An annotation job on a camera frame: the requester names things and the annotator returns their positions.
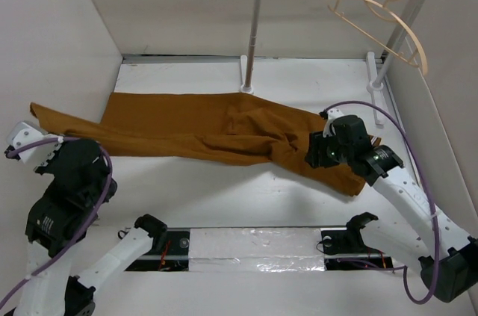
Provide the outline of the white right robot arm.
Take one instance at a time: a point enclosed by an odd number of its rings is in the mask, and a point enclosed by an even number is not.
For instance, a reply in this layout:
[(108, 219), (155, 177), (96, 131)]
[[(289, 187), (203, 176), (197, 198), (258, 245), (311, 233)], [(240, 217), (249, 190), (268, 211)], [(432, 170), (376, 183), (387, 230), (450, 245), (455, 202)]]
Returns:
[(420, 275), (433, 296), (449, 303), (477, 283), (477, 239), (429, 202), (403, 161), (388, 146), (374, 146), (361, 118), (333, 108), (321, 114), (322, 131), (309, 135), (311, 167), (347, 165), (383, 196), (408, 226), (400, 228), (369, 212), (347, 223), (345, 242), (389, 255)]

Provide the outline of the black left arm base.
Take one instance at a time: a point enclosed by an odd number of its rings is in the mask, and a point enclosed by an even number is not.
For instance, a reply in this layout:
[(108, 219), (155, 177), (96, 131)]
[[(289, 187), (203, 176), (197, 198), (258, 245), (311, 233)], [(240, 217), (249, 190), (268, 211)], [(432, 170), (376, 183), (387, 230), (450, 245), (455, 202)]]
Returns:
[(162, 250), (139, 257), (125, 270), (131, 272), (185, 272), (189, 270), (189, 229), (169, 229)]

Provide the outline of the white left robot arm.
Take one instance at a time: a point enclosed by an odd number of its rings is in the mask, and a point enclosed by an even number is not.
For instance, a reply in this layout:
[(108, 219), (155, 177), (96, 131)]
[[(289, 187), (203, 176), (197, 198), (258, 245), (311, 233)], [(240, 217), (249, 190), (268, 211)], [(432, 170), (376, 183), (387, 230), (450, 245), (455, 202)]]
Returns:
[(5, 306), (22, 294), (10, 315), (91, 315), (103, 287), (138, 257), (166, 246), (167, 225), (145, 214), (91, 268), (73, 276), (80, 242), (117, 190), (109, 154), (94, 140), (27, 131), (9, 142), (5, 155), (53, 177), (28, 213), (27, 271), (1, 300)]

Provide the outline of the brown trousers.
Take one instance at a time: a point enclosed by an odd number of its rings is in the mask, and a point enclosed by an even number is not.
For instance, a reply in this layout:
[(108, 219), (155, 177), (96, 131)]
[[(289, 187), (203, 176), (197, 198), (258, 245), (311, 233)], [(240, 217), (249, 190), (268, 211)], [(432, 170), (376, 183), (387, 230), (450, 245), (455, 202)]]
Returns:
[(112, 93), (98, 123), (37, 103), (30, 111), (46, 131), (96, 140), (112, 156), (273, 163), (347, 196), (365, 186), (347, 165), (313, 169), (305, 162), (310, 133), (325, 126), (319, 115), (245, 93)]

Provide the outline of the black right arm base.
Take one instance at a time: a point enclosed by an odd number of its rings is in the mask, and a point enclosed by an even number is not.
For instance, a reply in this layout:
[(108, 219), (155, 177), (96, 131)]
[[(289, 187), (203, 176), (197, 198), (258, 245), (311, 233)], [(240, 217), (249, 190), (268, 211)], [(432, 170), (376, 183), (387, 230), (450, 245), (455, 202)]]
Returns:
[(323, 254), (328, 271), (392, 270), (391, 257), (363, 244), (356, 234), (345, 227), (326, 227), (320, 230), (316, 250)]

